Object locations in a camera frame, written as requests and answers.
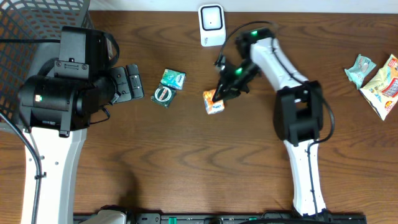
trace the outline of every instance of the yellow snack bag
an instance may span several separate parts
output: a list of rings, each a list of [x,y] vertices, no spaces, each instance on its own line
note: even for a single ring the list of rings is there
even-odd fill
[[[398,101],[398,59],[391,55],[376,76],[360,89],[377,115],[385,120]]]
[[[224,101],[220,100],[217,102],[213,102],[213,96],[216,90],[204,91],[203,99],[205,100],[206,112],[207,114],[215,114],[222,112],[224,110]]]

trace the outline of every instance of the white wall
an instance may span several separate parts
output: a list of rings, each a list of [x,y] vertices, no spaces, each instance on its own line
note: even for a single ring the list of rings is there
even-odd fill
[[[219,3],[229,12],[398,13],[398,0],[91,0],[91,10],[197,11]]]

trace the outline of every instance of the plastic crate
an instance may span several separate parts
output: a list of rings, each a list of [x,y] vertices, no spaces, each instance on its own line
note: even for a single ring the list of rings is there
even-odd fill
[[[93,28],[90,0],[5,0],[0,3],[0,39],[60,39],[63,26]],[[0,110],[18,123],[17,93],[40,45],[0,43]],[[0,130],[7,131],[0,123]]]

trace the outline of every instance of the wooden table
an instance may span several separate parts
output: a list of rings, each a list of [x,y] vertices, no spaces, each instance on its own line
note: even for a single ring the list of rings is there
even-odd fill
[[[91,12],[97,29],[121,48],[118,65],[136,63],[146,97],[109,107],[111,119],[88,130],[76,182],[75,212],[103,205],[165,213],[255,213],[288,210],[293,199],[289,157],[272,126],[275,93],[256,78],[250,94],[207,115],[202,92],[216,87],[219,47],[200,45],[195,12]],[[398,219],[398,108],[385,122],[350,83],[343,68],[358,54],[377,67],[398,54],[398,16],[377,14],[226,13],[228,31],[272,20],[292,63],[323,85],[336,116],[335,135],[320,146],[322,193],[332,212],[364,212],[368,223]],[[225,54],[239,63],[229,44]],[[169,109],[150,100],[164,68],[187,79]],[[102,113],[93,116],[101,119]],[[322,136],[329,131],[325,113]],[[24,150],[0,133],[0,223],[19,223]]]

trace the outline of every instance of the teal packet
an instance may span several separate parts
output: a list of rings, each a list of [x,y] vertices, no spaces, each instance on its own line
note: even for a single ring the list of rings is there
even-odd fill
[[[368,75],[375,66],[376,64],[373,63],[372,60],[359,54],[354,66],[348,70],[344,69],[344,71],[348,79],[355,83],[356,89],[358,90],[361,88],[366,75]]]
[[[165,69],[160,83],[176,90],[182,90],[184,81],[185,73]]]

